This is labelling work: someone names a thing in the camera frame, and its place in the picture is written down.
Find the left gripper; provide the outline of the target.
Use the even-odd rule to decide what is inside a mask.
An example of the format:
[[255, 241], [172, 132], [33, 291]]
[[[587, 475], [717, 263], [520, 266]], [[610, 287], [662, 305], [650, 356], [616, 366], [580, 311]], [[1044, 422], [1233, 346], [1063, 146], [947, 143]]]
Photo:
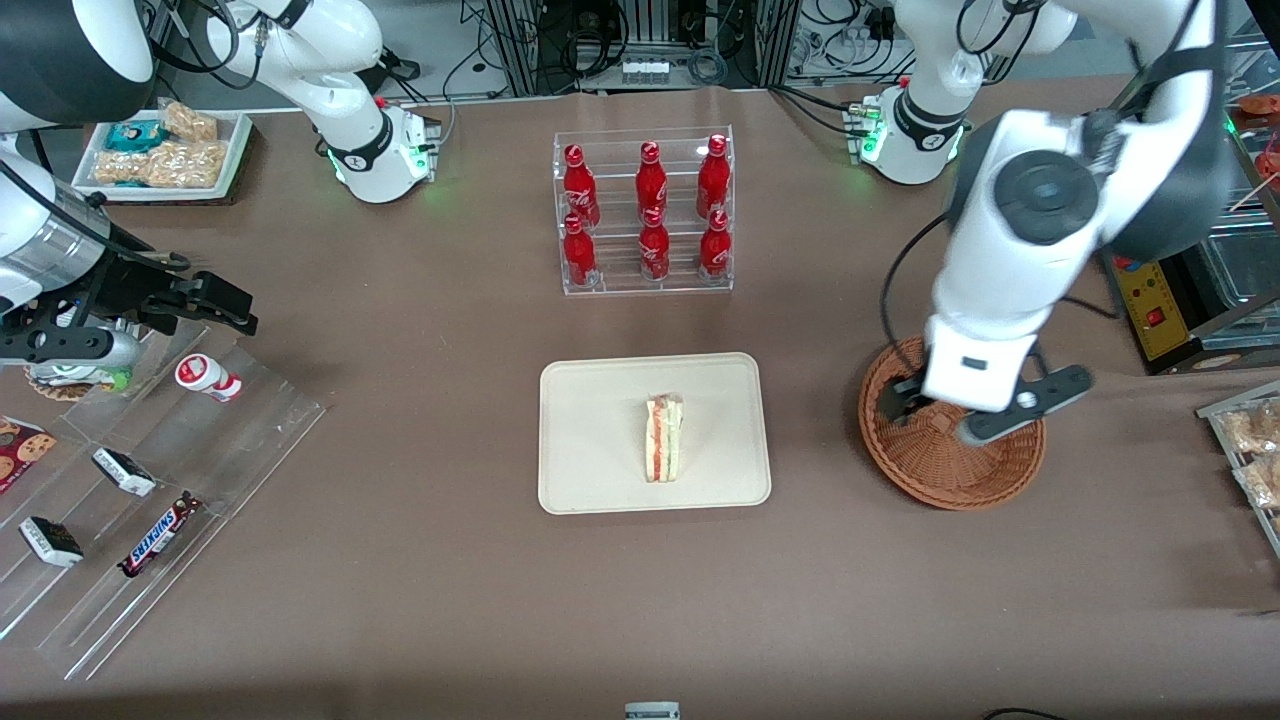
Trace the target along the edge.
[[975, 340], [945, 316], [933, 314], [925, 324], [924, 340], [924, 375], [893, 375], [879, 392], [878, 413], [887, 421], [906, 423], [933, 400], [972, 411], [1005, 410], [1038, 336]]

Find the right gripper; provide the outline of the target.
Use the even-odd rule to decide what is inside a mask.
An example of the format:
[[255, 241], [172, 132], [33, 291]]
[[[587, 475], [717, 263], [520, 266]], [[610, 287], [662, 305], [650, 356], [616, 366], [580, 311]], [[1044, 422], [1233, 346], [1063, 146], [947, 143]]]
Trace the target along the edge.
[[[188, 279], [183, 273], [189, 268], [189, 259], [175, 252], [146, 252], [136, 260], [104, 251], [95, 265], [95, 318], [108, 323], [124, 319], [164, 334], [174, 333], [179, 318], [197, 319], [256, 336], [253, 296], [211, 272], [196, 272]], [[183, 291], [188, 281], [189, 297]]]

